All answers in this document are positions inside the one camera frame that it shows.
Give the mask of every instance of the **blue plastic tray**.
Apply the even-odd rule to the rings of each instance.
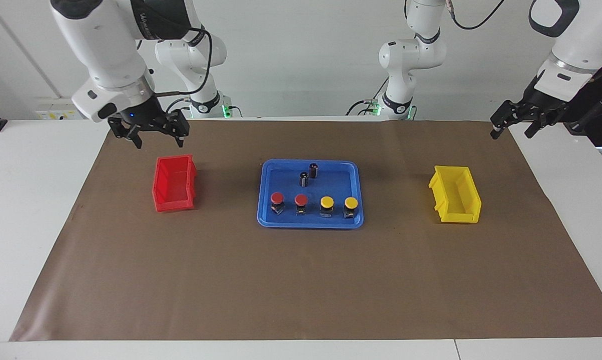
[[[319,165],[317,178],[311,178],[308,187],[301,187],[299,175],[302,172],[308,173],[312,163]],[[282,193],[285,198],[285,210],[279,215],[270,208],[270,196],[275,192]],[[294,197],[297,194],[305,194],[308,197],[305,215],[296,215]],[[319,203],[324,196],[334,199],[331,218],[323,218],[320,215]],[[349,196],[358,200],[358,209],[354,218],[350,219],[343,216],[343,202]],[[268,160],[263,164],[261,174],[257,220],[266,228],[359,228],[363,225],[363,201],[358,168],[351,161]]]

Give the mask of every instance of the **red cap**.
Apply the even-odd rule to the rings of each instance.
[[[273,193],[272,196],[269,197],[272,201],[272,204],[279,205],[283,203],[283,194],[282,193]]]
[[[300,193],[298,194],[295,198],[294,198],[294,202],[296,203],[296,205],[298,205],[299,207],[304,207],[305,205],[307,205],[307,196],[305,196],[304,194]]]

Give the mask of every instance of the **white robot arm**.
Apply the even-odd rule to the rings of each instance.
[[[523,99],[507,100],[491,117],[494,139],[521,121],[532,121],[528,138],[560,123],[567,103],[602,68],[602,0],[534,0],[529,22],[556,42]]]
[[[412,0],[407,22],[416,33],[414,39],[391,41],[381,48],[379,61],[390,78],[387,90],[376,100],[380,115],[405,119],[416,87],[411,71],[443,64],[447,46],[440,38],[439,24],[444,9],[445,0]]]
[[[208,79],[207,71],[200,77],[202,67],[207,64],[200,57],[202,52],[210,54],[212,48],[213,63],[222,64],[227,50],[200,23],[193,3],[51,0],[51,6],[61,32],[90,73],[90,79],[72,96],[78,109],[94,121],[107,119],[116,137],[133,141],[139,149],[142,141],[138,132],[161,132],[174,137],[182,146],[189,125],[180,110],[166,114],[161,109],[147,65],[136,51],[135,40],[165,40],[167,47],[175,41],[179,45],[179,50],[157,50],[157,54],[164,54],[165,63],[189,79],[188,88],[195,89],[159,96],[196,94],[194,98],[198,100],[213,100],[216,86]]]

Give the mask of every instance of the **battery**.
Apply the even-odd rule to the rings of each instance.
[[[310,164],[310,179],[316,179],[317,174],[319,173],[319,165],[314,162]]]
[[[343,217],[345,219],[353,218],[356,208],[358,208],[358,200],[356,198],[350,197],[345,199],[345,203],[343,203]]]
[[[329,196],[321,198],[321,217],[331,218],[334,212],[334,199]]]
[[[294,198],[294,203],[296,204],[296,215],[305,215],[306,214],[306,209],[305,207],[307,206],[307,196],[305,194],[298,194],[295,198]]]
[[[280,215],[285,209],[285,203],[283,202],[283,194],[280,192],[273,193],[269,197],[269,200],[272,203],[271,208],[274,214]]]
[[[308,177],[307,173],[302,172],[301,175],[299,175],[299,185],[301,185],[302,188],[306,188],[309,183],[310,178]]]

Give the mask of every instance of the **white table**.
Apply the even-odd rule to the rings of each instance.
[[[524,129],[512,128],[515,139],[602,290],[602,156],[561,126],[532,140]],[[108,130],[90,121],[12,121],[0,134],[0,359],[602,360],[602,338],[7,342]]]

